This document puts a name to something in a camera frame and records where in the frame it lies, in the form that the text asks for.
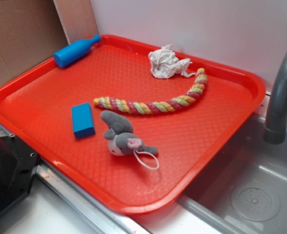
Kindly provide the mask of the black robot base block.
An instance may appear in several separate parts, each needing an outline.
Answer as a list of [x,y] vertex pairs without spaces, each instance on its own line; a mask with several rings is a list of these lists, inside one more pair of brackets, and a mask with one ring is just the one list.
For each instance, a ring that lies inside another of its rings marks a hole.
[[17,136],[0,136],[0,216],[31,191],[38,153]]

